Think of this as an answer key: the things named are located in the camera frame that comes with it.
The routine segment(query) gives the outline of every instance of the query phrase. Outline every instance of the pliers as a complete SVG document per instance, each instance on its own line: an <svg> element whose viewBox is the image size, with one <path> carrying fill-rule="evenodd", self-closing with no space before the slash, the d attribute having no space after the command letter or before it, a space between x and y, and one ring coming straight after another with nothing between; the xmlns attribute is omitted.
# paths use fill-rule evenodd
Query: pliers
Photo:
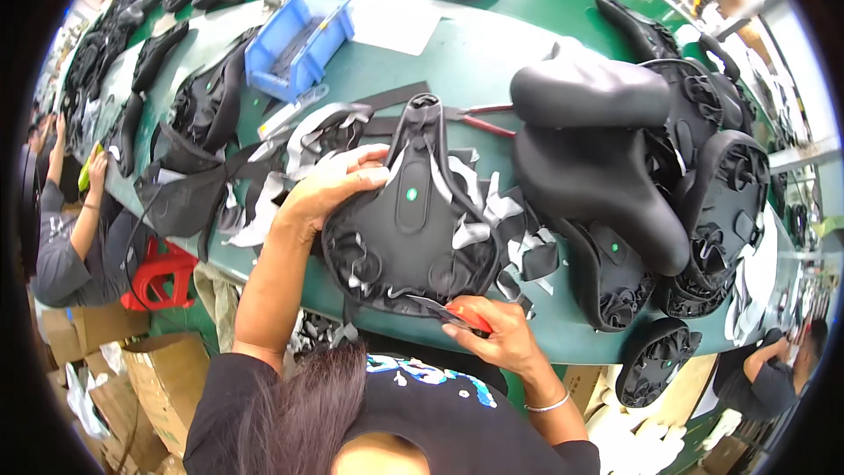
<svg viewBox="0 0 844 475"><path fill-rule="evenodd" d="M443 110L443 115L445 116L446 120L449 121L459 121L461 123L465 123L470 127L474 127L475 129L479 129L480 131L489 132L491 134L503 136L504 138L512 138L516 135L515 132L509 131L507 129L502 129L497 125L493 125L491 123L487 123L483 120L473 117L471 114L476 113L492 113L492 112L508 112L513 110L512 104L504 104L504 105L478 105L475 107L470 107L468 109L457 109L455 107L446 107Z"/></svg>

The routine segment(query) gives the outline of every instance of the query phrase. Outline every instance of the silver bracelet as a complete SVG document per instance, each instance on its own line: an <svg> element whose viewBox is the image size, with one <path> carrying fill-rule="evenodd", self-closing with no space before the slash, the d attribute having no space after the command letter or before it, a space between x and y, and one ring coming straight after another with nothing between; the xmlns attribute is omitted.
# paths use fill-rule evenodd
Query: silver bracelet
<svg viewBox="0 0 844 475"><path fill-rule="evenodd" d="M566 390L566 392L565 392L565 398L563 398L563 399L562 399L562 400L560 400L559 402L555 403L553 406L547 406L547 407L532 407L532 406L529 406L529 405L525 404L525 409L528 409L531 413L544 413L544 412L546 412L546 411L550 411L551 409L556 409L557 407L559 407L559 406L563 405L564 403L568 402L568 401L569 401L569 396L571 396L571 393L570 393L570 392L568 392L568 390Z"/></svg>

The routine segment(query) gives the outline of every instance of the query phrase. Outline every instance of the white paper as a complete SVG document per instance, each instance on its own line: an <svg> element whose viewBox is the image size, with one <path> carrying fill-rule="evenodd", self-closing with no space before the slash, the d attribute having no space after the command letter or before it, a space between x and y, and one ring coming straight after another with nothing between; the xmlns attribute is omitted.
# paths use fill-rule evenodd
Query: white paper
<svg viewBox="0 0 844 475"><path fill-rule="evenodd" d="M349 16L355 43L410 55L422 54L440 21L426 0L352 0Z"/></svg>

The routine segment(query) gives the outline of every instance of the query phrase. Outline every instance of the cardboard box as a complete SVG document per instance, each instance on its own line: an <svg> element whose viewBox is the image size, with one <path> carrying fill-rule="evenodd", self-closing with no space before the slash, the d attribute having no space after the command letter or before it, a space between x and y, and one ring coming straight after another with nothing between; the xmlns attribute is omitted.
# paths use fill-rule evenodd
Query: cardboard box
<svg viewBox="0 0 844 475"><path fill-rule="evenodd" d="M747 444L734 436L725 436L718 440L709 455L703 459L703 467L711 475L727 475L745 450Z"/></svg>
<svg viewBox="0 0 844 475"><path fill-rule="evenodd" d="M100 345L149 332L149 312L129 311L120 301L106 306L70 309L79 348L83 356L100 350Z"/></svg>
<svg viewBox="0 0 844 475"><path fill-rule="evenodd" d="M191 333L151 337L127 345L123 359L155 431L170 453L183 458L208 369L202 340Z"/></svg>
<svg viewBox="0 0 844 475"><path fill-rule="evenodd" d="M85 356L85 366L88 367L88 370L91 371L91 375L94 375L95 378L103 374L108 375L109 378L117 376L115 372L111 370L111 367L109 367L108 362L106 362L105 357L99 350L93 354Z"/></svg>
<svg viewBox="0 0 844 475"><path fill-rule="evenodd" d="M168 455L155 470L155 475L187 475L182 460L175 455Z"/></svg>
<svg viewBox="0 0 844 475"><path fill-rule="evenodd" d="M129 376L112 378L92 389L90 396L111 431L111 437L103 440L105 456L111 467L116 469L129 445L127 461L124 463L127 472L157 469L167 457L167 449L142 410Z"/></svg>
<svg viewBox="0 0 844 475"><path fill-rule="evenodd" d="M581 415L586 413L602 370L603 365L569 365L565 369L563 385L575 406L580 409Z"/></svg>
<svg viewBox="0 0 844 475"><path fill-rule="evenodd" d="M82 348L79 347L76 328L68 317L67 309L43 311L41 322L44 325L44 332L47 333L50 350L59 370L64 371L64 364L79 361L84 357Z"/></svg>

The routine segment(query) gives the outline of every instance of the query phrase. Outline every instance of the hand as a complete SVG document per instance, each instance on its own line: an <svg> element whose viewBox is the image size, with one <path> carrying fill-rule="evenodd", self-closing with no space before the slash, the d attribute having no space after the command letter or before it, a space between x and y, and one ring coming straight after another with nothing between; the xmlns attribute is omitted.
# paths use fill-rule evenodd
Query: hand
<svg viewBox="0 0 844 475"><path fill-rule="evenodd" d="M94 148L91 149L91 154L89 157L90 162L88 163L88 179L90 180L91 184L91 191L97 191L98 193L102 194L104 187L106 186L106 167L108 166L108 160L106 160L106 152L100 151L97 153L97 144L94 144Z"/></svg>
<svg viewBox="0 0 844 475"><path fill-rule="evenodd" d="M308 239L313 238L335 207L357 192L386 183L390 171L382 160L389 150L383 143L364 145L320 162L284 199L273 225L300 224Z"/></svg>
<svg viewBox="0 0 844 475"><path fill-rule="evenodd" d="M56 119L56 138L57 140L62 140L62 143L64 143L65 137L66 136L64 134L64 113L59 112L58 118Z"/></svg>
<svg viewBox="0 0 844 475"><path fill-rule="evenodd" d="M538 365L548 363L533 338L524 310L518 304L490 301L471 295L462 295L451 301L451 304L471 309L492 327L490 337L483 339L451 323L442 326L444 333L486 363L516 375L525 375Z"/></svg>

